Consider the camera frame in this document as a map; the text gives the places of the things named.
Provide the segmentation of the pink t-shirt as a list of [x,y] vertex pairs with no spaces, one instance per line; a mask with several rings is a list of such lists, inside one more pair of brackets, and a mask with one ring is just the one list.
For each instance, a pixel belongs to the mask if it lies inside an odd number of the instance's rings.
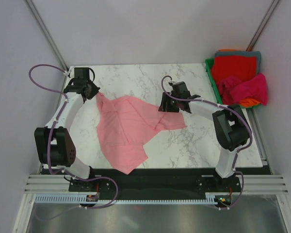
[[186,126],[181,113],[160,112],[158,106],[133,96],[109,100],[98,93],[96,100],[101,151],[112,168],[124,174],[148,159],[144,145],[159,132]]

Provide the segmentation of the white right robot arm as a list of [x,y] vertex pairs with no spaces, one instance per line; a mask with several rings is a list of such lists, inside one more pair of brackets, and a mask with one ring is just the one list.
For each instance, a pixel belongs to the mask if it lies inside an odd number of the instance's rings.
[[159,107],[160,112],[179,112],[197,114],[213,122],[217,141],[221,147],[217,176],[212,179],[213,187],[224,191],[230,185],[229,177],[235,174],[235,165],[240,151],[252,144],[252,130],[244,116],[241,106],[237,104],[222,105],[205,100],[197,95],[188,99],[173,97],[163,92]]

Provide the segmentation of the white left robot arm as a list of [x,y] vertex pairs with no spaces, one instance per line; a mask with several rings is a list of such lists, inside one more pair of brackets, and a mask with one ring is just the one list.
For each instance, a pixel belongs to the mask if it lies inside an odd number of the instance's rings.
[[39,161],[51,169],[57,167],[80,180],[80,186],[86,191],[95,189],[97,180],[93,169],[77,157],[77,149],[69,134],[76,114],[87,100],[99,92],[90,78],[73,78],[65,87],[60,105],[51,120],[42,128],[36,128],[34,138]]

